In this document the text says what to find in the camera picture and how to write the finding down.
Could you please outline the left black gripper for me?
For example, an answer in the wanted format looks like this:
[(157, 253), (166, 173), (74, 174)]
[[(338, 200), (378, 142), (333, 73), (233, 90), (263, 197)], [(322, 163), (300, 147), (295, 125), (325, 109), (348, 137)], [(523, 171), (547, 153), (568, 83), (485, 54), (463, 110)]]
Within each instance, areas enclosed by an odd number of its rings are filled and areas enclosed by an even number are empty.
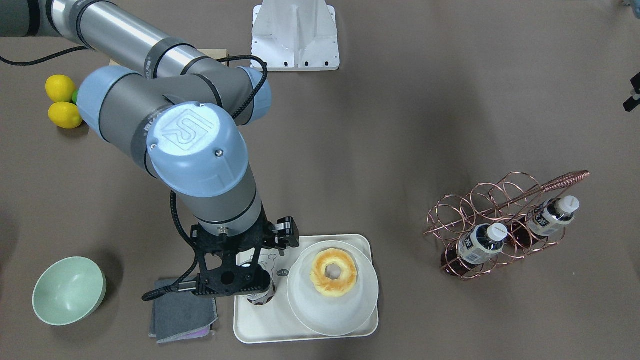
[(631, 96), (627, 98), (622, 107), (626, 112), (632, 112), (640, 105), (640, 73), (637, 73), (630, 79), (632, 86)]

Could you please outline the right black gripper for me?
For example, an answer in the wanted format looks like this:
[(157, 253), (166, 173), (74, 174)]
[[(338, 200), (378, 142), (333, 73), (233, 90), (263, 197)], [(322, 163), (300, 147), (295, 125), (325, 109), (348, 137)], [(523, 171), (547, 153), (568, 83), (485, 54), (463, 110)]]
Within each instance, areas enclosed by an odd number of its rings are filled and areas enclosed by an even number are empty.
[(190, 228), (199, 274), (190, 281), (195, 296), (227, 297), (260, 294), (270, 289), (272, 276), (259, 264), (263, 249), (298, 248), (295, 219), (286, 216), (272, 224), (261, 212), (256, 223), (239, 235), (230, 230), (211, 234), (201, 225)]

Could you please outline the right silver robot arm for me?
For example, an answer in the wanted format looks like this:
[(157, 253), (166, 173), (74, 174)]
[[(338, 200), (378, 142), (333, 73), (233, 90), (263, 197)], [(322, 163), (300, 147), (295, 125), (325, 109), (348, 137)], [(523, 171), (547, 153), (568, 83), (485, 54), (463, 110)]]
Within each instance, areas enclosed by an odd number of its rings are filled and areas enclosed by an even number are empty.
[(291, 217), (268, 221), (238, 130), (270, 109), (266, 68), (228, 68), (109, 0), (3, 0), (1, 36), (62, 37), (116, 62), (83, 81), (80, 116), (171, 189), (174, 225), (199, 268), (144, 301), (274, 289), (260, 252), (297, 248), (298, 228)]

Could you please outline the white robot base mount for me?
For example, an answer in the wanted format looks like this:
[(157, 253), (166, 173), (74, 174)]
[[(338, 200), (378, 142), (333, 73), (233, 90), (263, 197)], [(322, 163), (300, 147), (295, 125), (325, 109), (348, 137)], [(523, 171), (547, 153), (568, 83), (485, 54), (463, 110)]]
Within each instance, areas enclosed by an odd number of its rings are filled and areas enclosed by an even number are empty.
[(270, 72), (335, 71), (336, 10), (324, 0), (264, 0), (252, 11), (251, 55)]

